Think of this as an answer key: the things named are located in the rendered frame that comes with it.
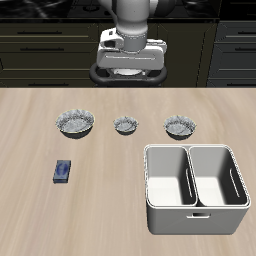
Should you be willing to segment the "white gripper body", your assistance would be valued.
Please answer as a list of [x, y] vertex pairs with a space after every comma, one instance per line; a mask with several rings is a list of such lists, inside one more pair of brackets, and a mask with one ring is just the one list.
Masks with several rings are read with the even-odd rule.
[[140, 52], [125, 52], [121, 49], [98, 47], [97, 65], [101, 68], [161, 70], [164, 66], [166, 43], [148, 39]]

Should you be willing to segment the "small grey fluted bowl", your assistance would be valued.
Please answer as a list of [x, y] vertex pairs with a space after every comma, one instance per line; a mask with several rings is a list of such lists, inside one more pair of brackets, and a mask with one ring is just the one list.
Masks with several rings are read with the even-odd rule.
[[113, 121], [115, 130], [121, 135], [130, 135], [135, 132], [139, 123], [130, 116], [121, 116]]

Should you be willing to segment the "middle-sized grey fluted bowl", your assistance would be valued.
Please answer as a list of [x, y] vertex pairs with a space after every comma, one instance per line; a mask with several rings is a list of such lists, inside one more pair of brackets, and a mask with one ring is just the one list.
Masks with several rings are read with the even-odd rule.
[[175, 140], [184, 140], [189, 138], [196, 130], [196, 123], [186, 116], [174, 115], [168, 117], [163, 127], [166, 133]]

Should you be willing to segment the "large grey fluted bowl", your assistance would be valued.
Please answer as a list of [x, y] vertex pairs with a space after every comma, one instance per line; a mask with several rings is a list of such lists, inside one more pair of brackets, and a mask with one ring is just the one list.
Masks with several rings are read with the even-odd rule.
[[71, 139], [80, 139], [86, 136], [91, 131], [94, 123], [94, 115], [83, 109], [65, 111], [55, 121], [58, 130]]

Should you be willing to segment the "dark kitchen cupboards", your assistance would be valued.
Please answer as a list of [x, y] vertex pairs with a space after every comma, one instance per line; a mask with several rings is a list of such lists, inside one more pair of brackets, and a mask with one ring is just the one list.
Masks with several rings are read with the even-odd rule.
[[[110, 19], [67, 19], [61, 23], [0, 23], [0, 87], [94, 87], [89, 68], [96, 62], [100, 34]], [[148, 36], [167, 43], [169, 88], [205, 87], [217, 25], [154, 20]]]

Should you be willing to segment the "black marble countertop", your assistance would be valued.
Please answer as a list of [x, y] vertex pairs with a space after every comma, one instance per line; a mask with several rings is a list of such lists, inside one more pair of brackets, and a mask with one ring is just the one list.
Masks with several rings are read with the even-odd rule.
[[[256, 21], [256, 0], [175, 0], [170, 13], [150, 19], [217, 19]], [[99, 0], [0, 0], [1, 22], [112, 19]]]

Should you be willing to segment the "small dark blue box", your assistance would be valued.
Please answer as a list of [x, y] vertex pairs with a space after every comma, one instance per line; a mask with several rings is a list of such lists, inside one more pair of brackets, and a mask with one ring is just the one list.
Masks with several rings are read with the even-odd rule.
[[53, 175], [54, 183], [67, 183], [71, 168], [70, 160], [58, 160]]

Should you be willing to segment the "white two-bin basket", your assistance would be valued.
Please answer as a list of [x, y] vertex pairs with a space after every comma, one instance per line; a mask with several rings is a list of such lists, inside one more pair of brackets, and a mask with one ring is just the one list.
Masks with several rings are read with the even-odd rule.
[[144, 172], [147, 225], [153, 234], [232, 234], [251, 205], [226, 145], [148, 145]]

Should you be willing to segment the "flat black base plate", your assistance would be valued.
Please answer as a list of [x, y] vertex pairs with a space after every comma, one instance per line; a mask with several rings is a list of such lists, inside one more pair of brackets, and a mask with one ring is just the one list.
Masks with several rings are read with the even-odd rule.
[[115, 74], [110, 68], [100, 68], [94, 63], [89, 71], [90, 79], [99, 87], [157, 87], [165, 81], [167, 69], [143, 70], [135, 75]]

